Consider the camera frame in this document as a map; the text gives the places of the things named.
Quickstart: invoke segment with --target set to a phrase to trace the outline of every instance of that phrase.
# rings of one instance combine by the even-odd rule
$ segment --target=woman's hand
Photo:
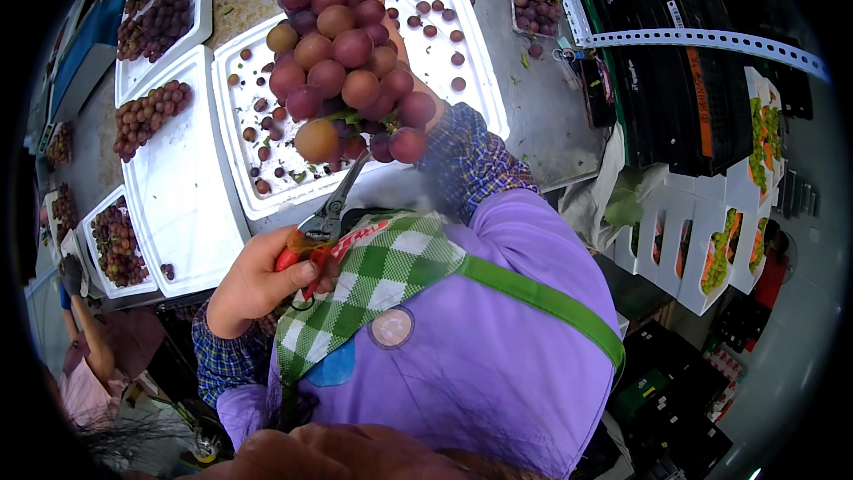
[[[239,337],[252,320],[269,315],[283,299],[307,287],[321,274],[316,292],[332,291],[332,278],[338,274],[335,260],[327,261],[325,271],[319,271],[313,261],[301,261],[275,272],[275,260],[293,229],[283,227],[249,240],[207,306],[207,325],[213,335],[223,339]]]
[[[378,0],[383,5],[385,4],[385,0]],[[388,16],[386,12],[385,18],[382,19],[382,26],[388,29],[388,38],[394,41],[394,44],[397,45],[397,59],[406,64],[409,67],[409,53],[406,52],[406,44],[403,43],[403,38],[400,36],[400,33],[397,30],[397,27],[394,26],[394,23],[391,22],[391,18]],[[412,73],[412,78],[415,80],[415,91],[422,91],[432,97],[432,100],[435,101],[435,116],[430,120],[429,123],[426,124],[426,129],[434,127],[438,124],[438,121],[441,120],[441,117],[444,115],[444,111],[447,109],[445,102],[435,94],[432,89],[429,88],[427,84],[421,81],[418,76]]]

